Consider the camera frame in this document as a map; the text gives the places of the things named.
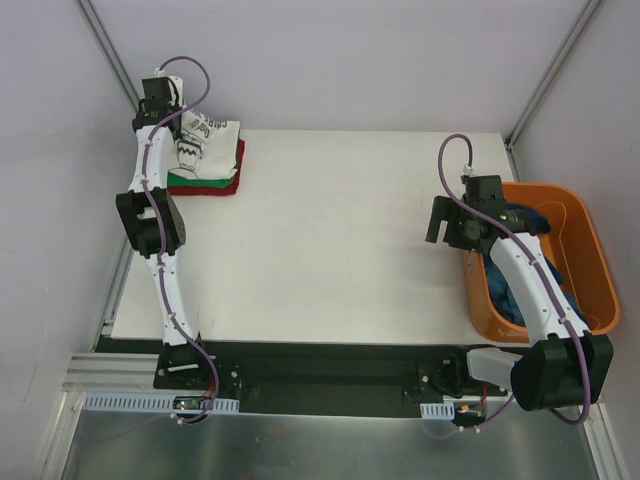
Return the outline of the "white green sleeved t shirt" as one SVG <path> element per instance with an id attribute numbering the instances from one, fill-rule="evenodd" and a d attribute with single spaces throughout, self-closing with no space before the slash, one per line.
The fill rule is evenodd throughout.
<path id="1" fill-rule="evenodd" d="M 171 174 L 187 181 L 230 180 L 237 173 L 241 123 L 215 120 L 195 109 L 183 113 Z"/>

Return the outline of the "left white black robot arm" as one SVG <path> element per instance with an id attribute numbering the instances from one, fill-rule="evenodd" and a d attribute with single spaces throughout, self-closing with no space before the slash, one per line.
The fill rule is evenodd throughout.
<path id="1" fill-rule="evenodd" d="M 165 378 L 177 376 L 188 388 L 199 389 L 209 382 L 212 367 L 196 346 L 200 331 L 180 285 L 186 227 L 168 190 L 184 106 L 180 81 L 158 73 L 142 85 L 144 96 L 132 120 L 137 140 L 134 175 L 127 191 L 115 197 L 115 204 L 158 297 L 162 322 L 158 370 Z"/>

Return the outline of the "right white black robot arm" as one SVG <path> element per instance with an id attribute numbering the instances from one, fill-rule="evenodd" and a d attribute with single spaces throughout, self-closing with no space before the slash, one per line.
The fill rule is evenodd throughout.
<path id="1" fill-rule="evenodd" d="M 619 305 L 591 217 L 551 184 L 466 177 L 434 198 L 426 239 L 460 250 L 471 321 L 485 338 L 450 369 L 452 387 L 510 391 L 526 411 L 587 411 L 602 391 Z"/>

